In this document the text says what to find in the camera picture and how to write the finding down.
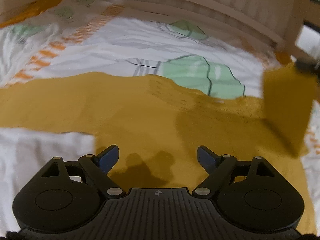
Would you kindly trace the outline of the mustard yellow knit garment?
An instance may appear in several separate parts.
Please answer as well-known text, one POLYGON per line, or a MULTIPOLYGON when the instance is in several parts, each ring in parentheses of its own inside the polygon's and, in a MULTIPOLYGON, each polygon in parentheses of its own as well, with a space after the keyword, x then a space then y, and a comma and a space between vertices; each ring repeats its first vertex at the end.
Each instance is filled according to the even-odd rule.
POLYGON ((302 163, 267 123, 259 98, 220 100, 160 76, 90 72, 2 89, 1 126, 91 134, 97 153, 117 145, 111 178, 125 190, 195 187, 205 177, 196 159, 201 145, 240 160, 260 155, 302 195, 298 230, 316 232, 302 163))

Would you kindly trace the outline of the white patterned bed duvet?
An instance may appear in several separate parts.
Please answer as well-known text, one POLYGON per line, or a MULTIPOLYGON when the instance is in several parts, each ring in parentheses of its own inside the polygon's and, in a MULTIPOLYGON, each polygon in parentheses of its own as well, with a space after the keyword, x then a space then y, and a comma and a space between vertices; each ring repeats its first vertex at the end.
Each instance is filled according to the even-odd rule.
MULTIPOLYGON (((103 0, 63 0, 1 28, 1 90, 90 72, 155 75, 211 98, 259 98, 263 75, 291 63, 245 38, 103 0)), ((17 230, 12 201, 50 158, 95 154, 95 137, 1 126, 1 234, 17 230)))

